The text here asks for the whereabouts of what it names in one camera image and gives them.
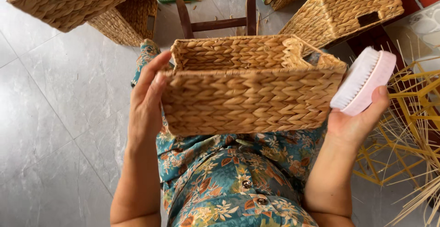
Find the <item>brush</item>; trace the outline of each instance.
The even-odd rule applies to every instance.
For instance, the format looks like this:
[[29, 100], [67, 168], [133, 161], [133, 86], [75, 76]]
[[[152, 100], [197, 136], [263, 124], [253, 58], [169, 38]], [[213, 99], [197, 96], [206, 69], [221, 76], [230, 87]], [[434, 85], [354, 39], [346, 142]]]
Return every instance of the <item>brush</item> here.
[[392, 53], [366, 47], [349, 68], [346, 78], [330, 101], [330, 107], [339, 108], [350, 116], [364, 111], [372, 102], [374, 89], [388, 83], [395, 66], [396, 56]]

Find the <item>hand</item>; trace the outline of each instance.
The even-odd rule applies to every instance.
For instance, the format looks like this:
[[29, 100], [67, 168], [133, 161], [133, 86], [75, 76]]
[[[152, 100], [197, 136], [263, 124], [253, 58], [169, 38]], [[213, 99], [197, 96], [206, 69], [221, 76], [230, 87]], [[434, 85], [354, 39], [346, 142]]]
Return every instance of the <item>hand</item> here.
[[130, 96], [128, 148], [141, 148], [145, 143], [154, 142], [162, 128], [161, 96], [166, 78], [158, 71], [170, 58], [171, 53], [166, 51], [142, 67]]
[[355, 147], [357, 151], [389, 106], [386, 86], [377, 87], [371, 100], [373, 102], [364, 112], [353, 117], [333, 109], [329, 115], [326, 139], [331, 138], [334, 143]]

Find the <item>fingernail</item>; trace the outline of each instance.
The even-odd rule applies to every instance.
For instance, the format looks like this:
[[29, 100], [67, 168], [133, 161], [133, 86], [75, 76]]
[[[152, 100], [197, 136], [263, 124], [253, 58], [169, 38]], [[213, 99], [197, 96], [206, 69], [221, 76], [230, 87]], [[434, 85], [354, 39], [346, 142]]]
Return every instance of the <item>fingernail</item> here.
[[388, 90], [386, 89], [386, 86], [379, 87], [379, 94], [380, 95], [386, 95], [387, 93], [388, 93]]
[[158, 73], [156, 74], [156, 76], [154, 77], [154, 82], [155, 82], [156, 84], [160, 84], [160, 83], [162, 83], [163, 81], [165, 81], [165, 75], [163, 75], [162, 72], [158, 72]]

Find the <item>teal floral blouse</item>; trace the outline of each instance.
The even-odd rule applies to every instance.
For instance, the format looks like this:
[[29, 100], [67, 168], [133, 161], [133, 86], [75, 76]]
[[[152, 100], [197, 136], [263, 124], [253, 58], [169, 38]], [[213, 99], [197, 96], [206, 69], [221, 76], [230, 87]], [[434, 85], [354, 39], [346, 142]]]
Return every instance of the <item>teal floral blouse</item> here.
[[[133, 86], [159, 53], [144, 41]], [[163, 124], [156, 148], [168, 226], [317, 226], [300, 199], [323, 128], [176, 137]]]

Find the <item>person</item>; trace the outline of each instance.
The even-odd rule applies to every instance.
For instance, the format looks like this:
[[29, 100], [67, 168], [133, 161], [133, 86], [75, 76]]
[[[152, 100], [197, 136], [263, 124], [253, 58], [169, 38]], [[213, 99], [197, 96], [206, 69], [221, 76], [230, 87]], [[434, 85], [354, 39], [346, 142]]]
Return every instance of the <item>person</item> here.
[[167, 225], [173, 227], [354, 226], [350, 177], [360, 145], [388, 107], [385, 86], [354, 117], [330, 112], [310, 171], [325, 125], [257, 134], [169, 134], [161, 114], [166, 81], [160, 70], [170, 57], [150, 40], [141, 46], [112, 226], [160, 226], [161, 188]]

